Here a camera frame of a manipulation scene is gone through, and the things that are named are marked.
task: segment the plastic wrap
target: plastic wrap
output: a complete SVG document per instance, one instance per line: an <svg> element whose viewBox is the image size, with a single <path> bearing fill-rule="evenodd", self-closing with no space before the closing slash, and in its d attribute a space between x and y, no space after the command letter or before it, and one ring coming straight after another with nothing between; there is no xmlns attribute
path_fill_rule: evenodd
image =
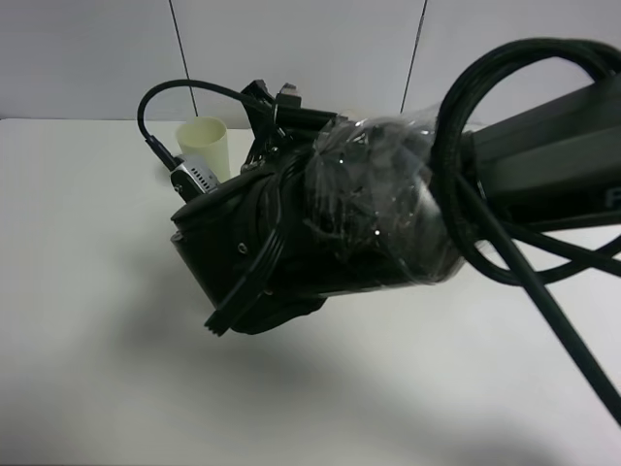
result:
<svg viewBox="0 0 621 466"><path fill-rule="evenodd" d="M316 139L306 222L340 262L381 253L408 284L439 283L461 267L430 191L435 115L341 118Z"/></svg>

